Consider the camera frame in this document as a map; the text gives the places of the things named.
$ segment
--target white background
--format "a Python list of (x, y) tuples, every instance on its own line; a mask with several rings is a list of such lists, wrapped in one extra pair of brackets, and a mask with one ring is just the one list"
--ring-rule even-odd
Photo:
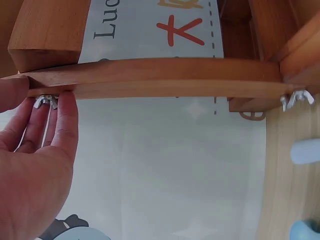
[[(79, 63), (135, 58), (164, 57), (209, 57), (223, 58), (223, 46), (220, 20), (216, 0), (200, 0), (202, 9), (181, 9), (159, 6), (159, 0), (120, 0), (116, 7), (107, 7), (106, 0), (91, 0), (91, 6), (85, 28), (82, 52)], [(117, 19), (103, 23), (104, 11), (117, 9)], [(157, 27), (157, 23), (168, 24), (169, 16), (174, 15), (174, 26), (178, 29), (191, 21), (201, 18), (203, 22), (187, 33), (205, 42), (198, 45), (177, 34), (174, 35), (174, 46), (168, 45), (168, 32)], [(110, 36), (96, 37), (97, 33), (111, 33), (116, 25), (114, 39)]]
[[(255, 239), (265, 121), (212, 97), (79, 100), (78, 108), (74, 178), (58, 219), (77, 214), (111, 240)], [(0, 129), (12, 114), (0, 114)]]

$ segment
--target metal clip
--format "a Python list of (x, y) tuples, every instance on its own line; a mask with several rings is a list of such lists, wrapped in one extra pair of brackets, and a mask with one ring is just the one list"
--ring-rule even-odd
[(314, 97), (307, 90), (294, 91), (289, 100), (285, 95), (280, 98), (283, 112), (293, 108), (297, 100), (299, 101), (307, 100), (310, 105), (313, 105), (316, 102)]
[(57, 109), (58, 99), (53, 95), (41, 95), (36, 99), (33, 106), (38, 109), (42, 104), (50, 104), (53, 109)]

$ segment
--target hand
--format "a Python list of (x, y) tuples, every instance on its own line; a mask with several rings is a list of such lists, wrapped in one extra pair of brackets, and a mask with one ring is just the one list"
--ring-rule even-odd
[(25, 99), (0, 132), (1, 240), (41, 235), (63, 207), (73, 177), (78, 144), (75, 96), (71, 92), (59, 96), (42, 147), (50, 106), (33, 108), (35, 99), (26, 98), (28, 89), (25, 76), (0, 79), (0, 113)]

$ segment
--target wooden frame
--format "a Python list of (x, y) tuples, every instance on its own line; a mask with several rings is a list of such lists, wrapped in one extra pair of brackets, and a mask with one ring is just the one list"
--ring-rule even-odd
[(297, 7), (300, 1), (218, 0), (225, 59), (72, 65), (79, 59), (91, 1), (24, 0), (8, 51), (17, 69), (30, 76), (30, 96), (64, 90), (78, 98), (225, 96), (231, 112), (266, 111), (296, 89), (320, 92), (320, 13), (310, 10), (318, 7), (314, 0), (307, 0), (304, 11)]
[[(0, 53), (5, 53), (0, 54), (0, 77), (14, 75), (17, 69), (24, 72), (33, 97), (64, 90), (74, 91), (79, 99), (226, 96), (231, 112), (267, 111), (264, 197), (257, 239), (288, 239), (294, 221), (320, 220), (320, 165), (295, 166), (289, 154), (294, 141), (320, 137), (320, 107), (298, 103), (286, 113), (273, 109), (280, 105), (281, 95), (296, 89), (320, 93), (319, 0), (217, 0), (225, 59), (79, 65), (90, 0), (24, 0), (18, 17), (22, 0), (10, 2), (10, 7), (7, 2), (0, 0), (0, 18), (4, 19), (0, 21), (4, 33)], [(8, 60), (8, 45), (16, 67)]]

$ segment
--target light blue object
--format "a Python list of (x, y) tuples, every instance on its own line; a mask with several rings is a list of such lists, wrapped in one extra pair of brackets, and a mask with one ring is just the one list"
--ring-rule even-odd
[(312, 221), (297, 221), (291, 227), (290, 240), (320, 240), (320, 233), (314, 231)]
[(94, 228), (79, 226), (61, 233), (54, 240), (110, 240), (110, 238)]
[(294, 164), (312, 164), (320, 161), (320, 138), (298, 141), (291, 149)]

